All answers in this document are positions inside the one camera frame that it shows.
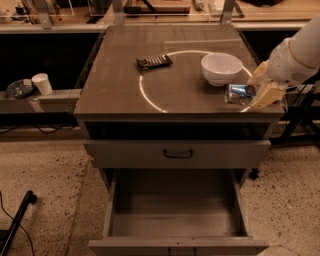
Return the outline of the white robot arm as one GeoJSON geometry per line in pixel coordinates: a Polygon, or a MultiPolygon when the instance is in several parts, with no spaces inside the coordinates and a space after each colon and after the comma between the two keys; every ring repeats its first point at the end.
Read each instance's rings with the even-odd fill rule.
{"type": "Polygon", "coordinates": [[[247,84],[257,87],[250,107],[263,108],[281,100],[291,85],[300,85],[320,68],[320,16],[314,17],[275,47],[247,84]]]}

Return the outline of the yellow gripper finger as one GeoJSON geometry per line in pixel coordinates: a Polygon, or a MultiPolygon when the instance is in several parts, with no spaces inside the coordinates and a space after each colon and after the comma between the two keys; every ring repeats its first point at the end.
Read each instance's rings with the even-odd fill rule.
{"type": "Polygon", "coordinates": [[[269,80],[269,75],[267,73],[268,62],[263,61],[253,72],[252,76],[248,79],[247,83],[249,85],[261,85],[263,82],[269,80]]]}
{"type": "Polygon", "coordinates": [[[277,82],[265,82],[255,85],[255,95],[250,101],[251,108],[264,108],[281,100],[286,94],[286,86],[277,82]]]}

